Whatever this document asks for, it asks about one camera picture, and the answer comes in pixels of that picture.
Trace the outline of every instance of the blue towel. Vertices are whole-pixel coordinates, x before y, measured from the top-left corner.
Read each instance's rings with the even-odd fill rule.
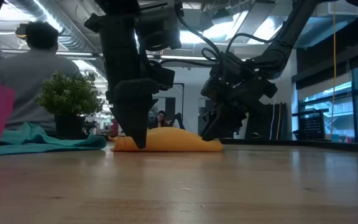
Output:
[[[24,123],[18,130],[4,130],[0,140],[0,155],[98,150],[106,147],[102,136],[90,135],[85,140],[59,140],[47,136],[40,126]]]

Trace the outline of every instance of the yellow cloth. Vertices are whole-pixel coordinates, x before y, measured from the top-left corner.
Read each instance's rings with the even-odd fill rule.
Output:
[[[218,139],[204,141],[200,136],[179,128],[154,128],[147,131],[145,149],[138,149],[131,137],[113,139],[113,152],[219,152],[223,145]]]

